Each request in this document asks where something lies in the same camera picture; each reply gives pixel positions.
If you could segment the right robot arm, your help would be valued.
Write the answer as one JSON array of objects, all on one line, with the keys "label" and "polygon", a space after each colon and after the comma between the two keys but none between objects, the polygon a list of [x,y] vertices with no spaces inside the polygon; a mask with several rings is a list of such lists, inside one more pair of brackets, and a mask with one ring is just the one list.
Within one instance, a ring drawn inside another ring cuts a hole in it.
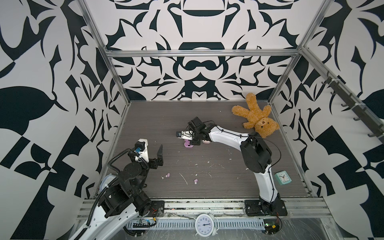
[{"label": "right robot arm", "polygon": [[184,131],[177,133],[177,138],[189,141],[192,146],[220,143],[240,151],[246,167],[255,174],[261,204],[272,209],[280,200],[272,174],[272,151],[260,134],[230,131],[195,117]]}]

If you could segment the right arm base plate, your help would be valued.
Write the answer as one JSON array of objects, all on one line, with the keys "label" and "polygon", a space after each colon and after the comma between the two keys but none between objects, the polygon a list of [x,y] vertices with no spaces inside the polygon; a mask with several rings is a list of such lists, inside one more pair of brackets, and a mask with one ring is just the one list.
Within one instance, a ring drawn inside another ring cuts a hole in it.
[{"label": "right arm base plate", "polygon": [[276,198],[269,203],[264,200],[245,200],[245,213],[249,217],[255,216],[287,216],[288,211],[285,202]]}]

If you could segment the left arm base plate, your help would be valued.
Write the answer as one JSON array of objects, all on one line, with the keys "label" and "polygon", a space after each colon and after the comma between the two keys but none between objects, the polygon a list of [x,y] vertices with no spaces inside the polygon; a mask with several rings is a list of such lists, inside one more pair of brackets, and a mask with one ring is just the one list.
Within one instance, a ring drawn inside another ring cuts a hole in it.
[{"label": "left arm base plate", "polygon": [[157,215],[162,215],[165,210],[165,201],[152,201],[151,202],[151,207],[150,207],[150,212],[149,212],[149,217],[157,216]]}]

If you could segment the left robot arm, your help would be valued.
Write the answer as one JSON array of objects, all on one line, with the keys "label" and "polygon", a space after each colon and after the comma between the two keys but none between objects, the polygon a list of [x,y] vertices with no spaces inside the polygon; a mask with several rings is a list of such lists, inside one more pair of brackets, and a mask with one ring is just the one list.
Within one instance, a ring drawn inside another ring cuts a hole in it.
[{"label": "left robot arm", "polygon": [[117,175],[95,199],[84,224],[70,237],[72,240],[109,240],[120,230],[142,236],[157,224],[158,211],[144,192],[151,169],[164,164],[163,147],[156,158],[149,158],[148,142],[140,139],[108,161]]}]

